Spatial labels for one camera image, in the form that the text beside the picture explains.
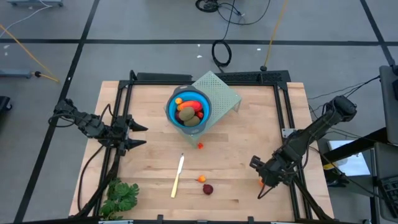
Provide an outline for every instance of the blue bowl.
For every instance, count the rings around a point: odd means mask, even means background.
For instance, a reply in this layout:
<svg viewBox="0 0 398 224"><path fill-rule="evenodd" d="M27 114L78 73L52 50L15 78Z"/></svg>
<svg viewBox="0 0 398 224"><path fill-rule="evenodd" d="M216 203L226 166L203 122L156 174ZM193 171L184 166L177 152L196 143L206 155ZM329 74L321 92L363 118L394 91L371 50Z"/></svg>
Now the blue bowl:
<svg viewBox="0 0 398 224"><path fill-rule="evenodd" d="M178 104L175 103L175 99L177 98L181 98L182 101L195 100L199 101L202 104L203 119L198 125L193 127L186 127L184 125L181 125L175 119L175 112L177 111L178 106ZM167 102L166 114L172 124L180 128L185 134L197 134L203 131L206 127L206 122L209 120L211 114L211 103L208 97L203 92L197 90L195 87L191 85L179 86L175 89L173 95Z"/></svg>

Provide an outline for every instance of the black metal frame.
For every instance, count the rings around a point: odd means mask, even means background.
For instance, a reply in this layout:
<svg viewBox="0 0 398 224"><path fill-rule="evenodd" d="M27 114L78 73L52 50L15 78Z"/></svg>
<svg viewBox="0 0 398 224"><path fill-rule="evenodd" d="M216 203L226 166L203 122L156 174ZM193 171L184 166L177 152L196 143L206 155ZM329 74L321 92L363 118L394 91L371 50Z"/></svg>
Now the black metal frame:
<svg viewBox="0 0 398 224"><path fill-rule="evenodd" d="M324 156L326 159L328 159L328 161L336 162L374 147L375 142L382 142L384 144L389 144L386 127L374 131L364 137L358 138L351 143L345 144L344 146L340 146L330 152L324 153ZM322 159L322 165L329 164L329 162L325 160L323 157L321 157L321 159ZM372 191L373 193L376 193L377 173L376 173L376 160L373 150L371 150L371 176L372 176L372 185L373 185ZM379 208L378 198L373 196L369 197L369 199L371 206L372 223L379 224L380 208Z"/></svg>
<svg viewBox="0 0 398 224"><path fill-rule="evenodd" d="M127 115L128 109L129 109L129 102L131 99L131 92L132 92L132 86L133 85L191 85L194 83L194 81L165 81L164 78L167 76L165 74L151 74L153 75L159 75L159 80L139 80L137 77L134 76L134 81L130 82L129 80L121 80L119 81L118 85L118 92L116 94L116 101L114 105L114 111L119 111L120 109L120 103L121 103L121 95L122 92L125 88L127 88L127 94L126 94L126 99L124 103L124 108L123 108L123 116ZM283 94L284 94L284 101L286 105L286 110L287 110L287 119L289 120L289 128L295 128L294 125L294 118L293 118L293 112L292 112L292 107L290 104L290 98L289 98L289 92L287 89L287 82L290 82L290 76L288 71L274 71L274 72L241 72L241 73L219 73L217 74L227 85L231 86L236 86L236 85L242 85L242 86L271 86L274 89L274 97L275 97L275 103L276 103L276 110L278 114L278 122L279 122L279 127L280 127L280 136L283 139L283 134L282 134L282 129L285 128L285 123L284 123L284 115L282 112L282 105L280 102L280 95L279 95L279 90L281 89ZM248 80L251 81L242 81L241 76L248 76ZM106 176L107 170L108 170L108 165L109 165L109 160L110 160L110 155L111 155L111 148L106 148L106 152L104 155L104 161L103 161L103 166L101 170L101 176L99 180L99 184L104 181L104 178ZM304 184L305 186L305 177L303 170L300 170L298 173L298 177L300 181ZM295 221L300 220L300 210L299 210L299 202L297 200L297 193L295 190L295 185L292 183L290 185L290 196L292 199L292 208L293 208L293 213L294 213L294 218ZM305 216L306 220L312 220L312 212L311 208L308 204L308 202L303 198L303 204L304 204L304 209L305 209ZM97 204L95 205L94 209L94 216L99 215L99 209L101 206L101 198L98 199ZM249 223L269 223L269 222L255 222L253 217L248 217ZM139 222L139 223L153 223L155 220L135 220L134 222ZM163 216L159 215L158 216L158 222L157 223L162 223L166 222L163 221ZM183 221L184 223L196 223L197 220L192 220L192 221ZM227 223L227 222L207 222L207 223ZM228 223L246 223L246 222L228 222Z"/></svg>

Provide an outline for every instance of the wooden table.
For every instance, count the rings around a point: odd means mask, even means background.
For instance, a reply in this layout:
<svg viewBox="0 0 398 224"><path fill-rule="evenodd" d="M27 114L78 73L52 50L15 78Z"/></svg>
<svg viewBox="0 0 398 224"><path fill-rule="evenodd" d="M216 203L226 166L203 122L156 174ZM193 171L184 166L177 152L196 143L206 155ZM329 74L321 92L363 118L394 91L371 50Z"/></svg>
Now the wooden table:
<svg viewBox="0 0 398 224"><path fill-rule="evenodd" d="M108 103L113 108L117 86L118 82L102 83L96 114L100 114ZM137 183L140 187L137 206L121 215L144 220L154 220L158 214L163 214L165 220L245 221L248 216L253 216L255 221L294 221L289 188L279 184L258 200L259 177L249 167L253 155L266 161L282 144L273 88L232 86L243 99L239 114L230 111L215 124L204 134L201 140L204 148L199 150L185 142L165 116L164 105L175 87L133 86L129 113L149 130L130 133L130 138L143 139L147 143L121 158L118 176L123 182ZM311 117L303 83L288 83L288 87L296 128L305 128L311 123ZM110 121L111 115L106 113L104 122L109 124ZM88 140L82 167L99 147L96 140ZM177 196L170 198L182 152L185 163ZM92 160L85 172L81 194L83 205L98 186L103 155L104 150ZM333 217L320 156L316 152L310 151L304 173L308 190L326 214ZM199 175L205 175L206 183L214 187L212 195L202 192L203 184L195 180ZM77 187L71 215L77 213ZM297 193L301 217L305 217L298 189Z"/></svg>

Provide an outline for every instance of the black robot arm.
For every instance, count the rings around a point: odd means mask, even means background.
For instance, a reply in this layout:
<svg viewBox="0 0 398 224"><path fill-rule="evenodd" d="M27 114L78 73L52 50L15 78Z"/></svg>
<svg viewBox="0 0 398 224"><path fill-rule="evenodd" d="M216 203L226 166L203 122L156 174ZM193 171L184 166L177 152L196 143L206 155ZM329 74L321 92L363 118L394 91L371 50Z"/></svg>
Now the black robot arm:
<svg viewBox="0 0 398 224"><path fill-rule="evenodd" d="M345 96L336 96L324 105L323 110L322 116L311 125L303 130L293 132L283 145L272 153L271 159L264 163L259 157L253 156L250 166L259 173L262 182L271 188L276 187L280 182L286 185L295 182L319 219L331 219L321 210L302 185L297 177L297 171L294 169L302 161L303 155L308 153L309 145L312 142L322 138L329 128L339 122L351 121L354 118L356 105Z"/></svg>
<svg viewBox="0 0 398 224"><path fill-rule="evenodd" d="M137 124L131 114L126 117L114 117L114 122L108 126L102 122L102 115L88 114L80 112L73 105L72 100L66 99L60 101L54 109L54 117L66 119L71 122L70 125L78 126L78 129L87 137L97 139L104 147L115 147L116 154L113 164L108 171L104 181L98 186L93 196L86 205L74 217L86 217L95 206L98 198L103 194L108 184L118 175L118 165L121 156L126 154L126 150L145 144L146 141L134 140L129 138L131 131L146 131L146 127Z"/></svg>
<svg viewBox="0 0 398 224"><path fill-rule="evenodd" d="M54 109L54 116L73 120L73 124L88 138L97 139L104 147L115 147L119 156L124 156L126 150L145 144L146 141L128 138L129 131L146 131L147 128L137 124L131 114L126 118L117 116L110 126L105 125L101 117L95 114L80 112L72 100L60 101Z"/></svg>

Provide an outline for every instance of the floor tile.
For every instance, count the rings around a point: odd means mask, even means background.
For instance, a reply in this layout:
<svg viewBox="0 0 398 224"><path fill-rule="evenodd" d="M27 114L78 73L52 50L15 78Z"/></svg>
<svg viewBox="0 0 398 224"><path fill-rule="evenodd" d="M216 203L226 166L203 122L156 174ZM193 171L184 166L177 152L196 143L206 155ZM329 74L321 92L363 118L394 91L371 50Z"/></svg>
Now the floor tile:
<svg viewBox="0 0 398 224"><path fill-rule="evenodd" d="M30 19L12 26L9 31L18 39L80 39L93 1L64 1L63 7L44 9ZM0 24L7 27L42 7L36 4L29 9L28 5L12 6L7 1L0 1Z"/></svg>
<svg viewBox="0 0 398 224"><path fill-rule="evenodd" d="M76 45L25 46L63 82ZM42 71L17 44L9 44L8 56L4 56L3 45L0 51L1 68ZM0 124L0 223L14 220L61 89L62 84L43 77L0 78L0 95L11 97L13 104Z"/></svg>
<svg viewBox="0 0 398 224"><path fill-rule="evenodd" d="M252 22L262 15L267 3L267 0L236 1L236 7L247 22ZM271 1L266 15L256 24L230 25L227 39L269 40L282 5L281 0ZM227 9L220 9L220 13L229 18ZM232 21L238 22L238 18L234 16ZM220 39L226 25L217 12L199 11L194 0L102 0L88 37ZM359 1L304 0L289 1L275 39L346 41L376 40L376 37Z"/></svg>
<svg viewBox="0 0 398 224"><path fill-rule="evenodd" d="M381 35L385 41L398 41L398 32L394 27L397 27L398 21L398 2L394 0L366 0L372 12L373 18L376 21Z"/></svg>
<svg viewBox="0 0 398 224"><path fill-rule="evenodd" d="M386 63L380 47L273 46L269 69L289 69L292 81L304 82L307 97L313 98L368 81L378 76L379 67ZM343 93L346 91L310 100L309 103L316 109L337 94ZM363 86L349 98L357 104L358 113L355 118L338 124L337 128L363 136L384 127L381 98L379 81L375 80ZM335 134L327 137L345 138Z"/></svg>
<svg viewBox="0 0 398 224"><path fill-rule="evenodd" d="M390 50L392 58L398 62L398 47L388 47Z"/></svg>

